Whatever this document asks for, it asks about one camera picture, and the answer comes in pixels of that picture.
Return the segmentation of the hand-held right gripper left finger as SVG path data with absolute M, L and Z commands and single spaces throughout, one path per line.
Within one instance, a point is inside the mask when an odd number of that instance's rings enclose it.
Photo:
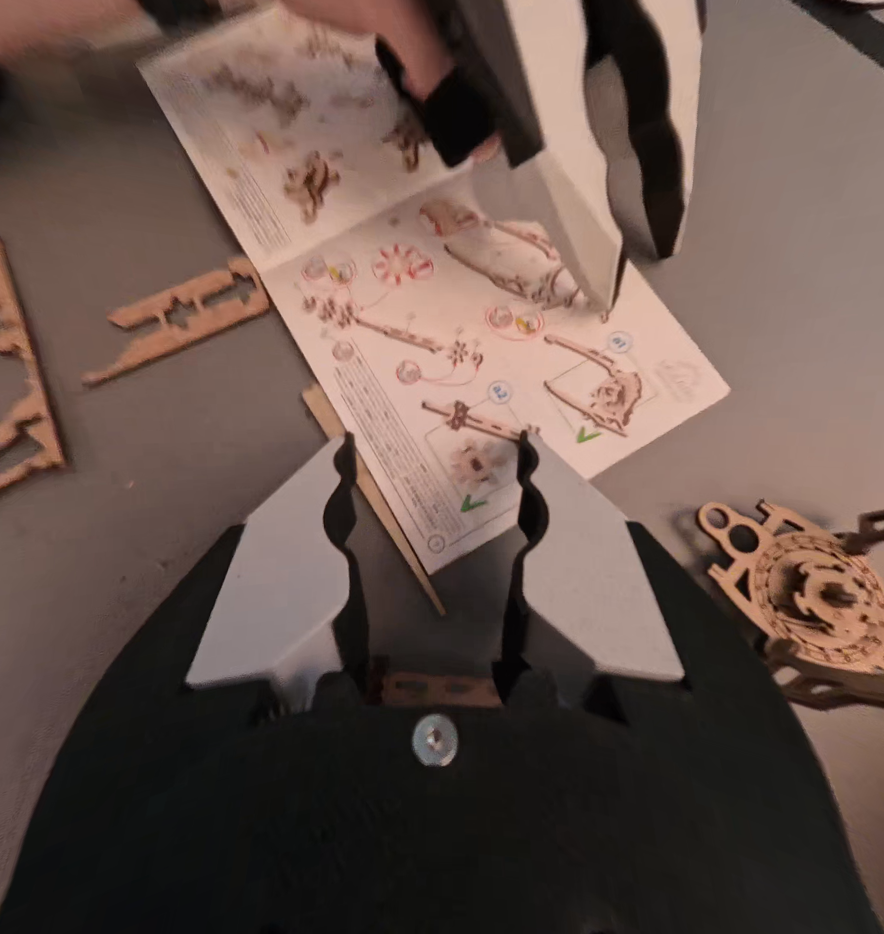
M 195 651 L 193 689 L 264 681 L 313 694 L 348 675 L 366 693 L 369 627 L 356 525 L 355 439 L 332 439 L 248 517 Z

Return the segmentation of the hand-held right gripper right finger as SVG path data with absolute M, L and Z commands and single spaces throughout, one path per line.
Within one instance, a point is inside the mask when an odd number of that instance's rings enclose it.
M 602 676 L 676 684 L 685 672 L 624 513 L 529 431 L 518 445 L 518 528 L 494 681 L 544 671 L 558 695 Z

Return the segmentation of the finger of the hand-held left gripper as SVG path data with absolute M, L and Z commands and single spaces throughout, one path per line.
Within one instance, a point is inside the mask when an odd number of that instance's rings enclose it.
M 682 247 L 694 188 L 706 4 L 588 1 L 587 108 L 625 247 Z
M 500 2 L 506 4 L 543 137 L 534 157 L 509 165 L 511 179 L 576 284 L 599 310 L 609 312 L 626 260 L 608 195 L 607 160 L 588 120 L 582 3 Z

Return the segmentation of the instruction booklet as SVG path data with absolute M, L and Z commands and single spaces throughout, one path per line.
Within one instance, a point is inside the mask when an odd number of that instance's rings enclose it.
M 427 574 L 515 523 L 523 431 L 588 480 L 728 396 L 633 264 L 599 311 L 484 212 L 372 39 L 269 8 L 140 71 Z

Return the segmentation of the wooden model assembly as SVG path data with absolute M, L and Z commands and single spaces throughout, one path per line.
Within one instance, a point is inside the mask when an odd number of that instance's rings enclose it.
M 884 582 L 868 553 L 884 543 L 884 509 L 836 533 L 760 501 L 753 520 L 709 502 L 696 522 L 729 563 L 709 576 L 765 637 L 763 658 L 798 706 L 884 710 Z

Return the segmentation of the person's left forearm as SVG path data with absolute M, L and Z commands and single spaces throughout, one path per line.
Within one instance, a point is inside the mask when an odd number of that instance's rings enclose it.
M 0 1 L 0 66 L 149 19 L 135 1 Z

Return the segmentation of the person's left hand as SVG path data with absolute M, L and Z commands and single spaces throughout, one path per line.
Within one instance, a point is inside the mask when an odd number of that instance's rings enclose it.
M 283 6 L 341 32 L 379 39 L 401 64 L 404 85 L 419 102 L 455 69 L 455 60 L 422 1 L 283 1 Z

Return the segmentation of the wooden stick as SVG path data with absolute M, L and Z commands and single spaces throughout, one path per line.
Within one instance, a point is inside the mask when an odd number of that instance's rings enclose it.
M 329 402 L 326 393 L 319 383 L 314 382 L 309 385 L 307 389 L 302 391 L 301 398 L 308 409 L 308 413 L 315 419 L 322 432 L 329 440 L 343 437 L 347 433 L 339 415 Z M 400 524 L 394 517 L 388 502 L 380 492 L 374 476 L 367 468 L 360 453 L 356 454 L 356 485 L 384 530 L 388 532 L 392 543 L 394 543 L 409 566 L 414 578 L 416 578 L 425 595 L 435 608 L 436 613 L 438 613 L 439 616 L 445 617 L 447 615 L 447 610 L 443 602 L 436 593 L 415 550 L 405 537 Z

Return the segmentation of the laser-cut wooden sheet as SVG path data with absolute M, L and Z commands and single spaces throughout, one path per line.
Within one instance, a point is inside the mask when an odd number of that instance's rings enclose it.
M 21 397 L 0 416 L 0 458 L 22 442 L 34 450 L 0 470 L 0 494 L 37 473 L 62 468 L 67 459 L 53 414 L 28 320 L 22 309 L 0 239 L 0 357 L 14 361 L 24 373 Z

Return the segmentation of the wooden frame offcut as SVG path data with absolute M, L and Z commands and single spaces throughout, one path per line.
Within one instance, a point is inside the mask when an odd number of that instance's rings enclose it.
M 129 335 L 117 358 L 83 374 L 86 388 L 98 387 L 260 318 L 272 308 L 253 264 L 244 257 L 226 267 L 166 288 L 108 314 Z

